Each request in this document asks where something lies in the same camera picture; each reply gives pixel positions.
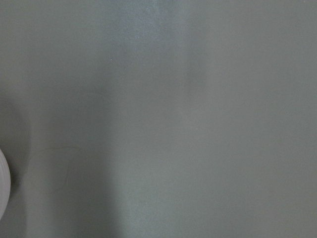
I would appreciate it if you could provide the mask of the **pink bowl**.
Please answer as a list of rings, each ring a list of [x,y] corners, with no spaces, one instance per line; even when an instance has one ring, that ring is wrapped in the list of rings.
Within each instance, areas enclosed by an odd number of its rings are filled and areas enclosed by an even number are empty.
[[[7,160],[2,151],[0,151],[0,218],[5,213],[11,188],[10,170]]]

